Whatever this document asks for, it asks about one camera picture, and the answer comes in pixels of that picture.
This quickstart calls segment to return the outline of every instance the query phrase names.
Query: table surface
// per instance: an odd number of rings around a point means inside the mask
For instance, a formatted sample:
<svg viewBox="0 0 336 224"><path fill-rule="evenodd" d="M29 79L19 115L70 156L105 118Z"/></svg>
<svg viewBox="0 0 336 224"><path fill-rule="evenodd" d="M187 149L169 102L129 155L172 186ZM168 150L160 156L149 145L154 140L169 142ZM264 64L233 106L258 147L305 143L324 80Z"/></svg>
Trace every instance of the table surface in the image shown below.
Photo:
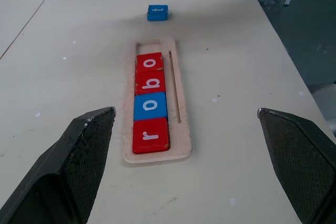
<svg viewBox="0 0 336 224"><path fill-rule="evenodd" d="M168 4L170 19L148 22L149 4ZM125 59L135 41L166 36L178 45L193 153L129 165ZM334 141L257 0L46 0L0 61L0 206L73 118L105 106L117 117L88 223L300 223L257 109L310 119Z"/></svg>

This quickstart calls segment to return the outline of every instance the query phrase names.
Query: white letter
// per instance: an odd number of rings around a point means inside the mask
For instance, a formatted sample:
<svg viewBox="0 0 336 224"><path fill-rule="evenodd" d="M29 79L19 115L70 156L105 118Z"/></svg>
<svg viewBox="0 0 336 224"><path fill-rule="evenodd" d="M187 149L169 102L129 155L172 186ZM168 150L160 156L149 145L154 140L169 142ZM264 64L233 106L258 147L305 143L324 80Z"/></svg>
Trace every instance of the white letter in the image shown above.
<svg viewBox="0 0 336 224"><path fill-rule="evenodd" d="M160 87L160 81L158 79L149 79L146 82L146 86L142 86L143 89L153 89L153 88L158 88Z"/></svg>
<svg viewBox="0 0 336 224"><path fill-rule="evenodd" d="M152 140L152 139L158 139L159 138L159 135L150 135L148 136L147 132L144 131L143 133L143 138L144 140Z"/></svg>
<svg viewBox="0 0 336 224"><path fill-rule="evenodd" d="M156 64L156 61L153 60L153 59L148 59L148 60L145 60L143 62L143 65L146 67L146 68L151 68L151 67L154 67Z"/></svg>
<svg viewBox="0 0 336 224"><path fill-rule="evenodd" d="M150 104L150 103L152 103L152 104L154 104L154 106L153 107L147 107L147 104ZM158 107L158 103L156 102L156 101L154 101L154 100L148 100L148 101L145 101L144 103L143 103L143 105L142 105L142 107L143 107L143 109L144 110L155 110L157 107Z"/></svg>

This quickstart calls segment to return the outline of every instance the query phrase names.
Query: letter block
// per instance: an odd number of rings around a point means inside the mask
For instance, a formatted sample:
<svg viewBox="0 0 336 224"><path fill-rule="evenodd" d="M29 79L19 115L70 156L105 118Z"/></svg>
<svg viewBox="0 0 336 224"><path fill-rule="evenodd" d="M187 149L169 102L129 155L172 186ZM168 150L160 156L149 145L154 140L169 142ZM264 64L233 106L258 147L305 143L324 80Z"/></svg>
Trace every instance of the letter block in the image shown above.
<svg viewBox="0 0 336 224"><path fill-rule="evenodd" d="M134 120L167 117L166 95L164 92L141 94L134 97Z"/></svg>
<svg viewBox="0 0 336 224"><path fill-rule="evenodd" d="M138 72L135 76L135 95L165 92L163 71Z"/></svg>
<svg viewBox="0 0 336 224"><path fill-rule="evenodd" d="M136 58L136 72L151 72L163 70L163 59L162 53L160 52L138 55Z"/></svg>
<svg viewBox="0 0 336 224"><path fill-rule="evenodd" d="M163 152L170 148L166 118L135 121L133 152L136 154Z"/></svg>

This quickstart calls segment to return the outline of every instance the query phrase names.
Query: red letter block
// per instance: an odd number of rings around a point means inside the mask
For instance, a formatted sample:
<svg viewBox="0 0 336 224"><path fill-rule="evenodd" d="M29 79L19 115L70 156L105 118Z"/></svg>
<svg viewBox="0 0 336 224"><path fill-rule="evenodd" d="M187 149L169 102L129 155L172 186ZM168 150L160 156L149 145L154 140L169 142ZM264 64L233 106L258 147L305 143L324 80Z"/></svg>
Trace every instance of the red letter block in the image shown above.
<svg viewBox="0 0 336 224"><path fill-rule="evenodd" d="M163 71L138 72L135 75L135 95L165 92Z"/></svg>
<svg viewBox="0 0 336 224"><path fill-rule="evenodd" d="M170 148L166 118L135 121L133 152L135 154L162 152Z"/></svg>
<svg viewBox="0 0 336 224"><path fill-rule="evenodd" d="M163 70L162 53L155 52L152 54L138 55L136 57L136 71L137 72L151 72Z"/></svg>

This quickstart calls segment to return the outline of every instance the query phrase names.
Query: white speck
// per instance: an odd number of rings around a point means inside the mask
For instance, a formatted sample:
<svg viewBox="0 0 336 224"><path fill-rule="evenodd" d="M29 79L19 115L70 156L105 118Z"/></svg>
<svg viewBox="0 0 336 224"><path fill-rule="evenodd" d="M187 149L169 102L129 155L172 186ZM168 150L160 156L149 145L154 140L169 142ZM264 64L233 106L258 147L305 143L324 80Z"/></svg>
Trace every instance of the white speck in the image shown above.
<svg viewBox="0 0 336 224"><path fill-rule="evenodd" d="M231 198L230 199L230 204L231 204L231 206L235 206L236 205L236 198Z"/></svg>

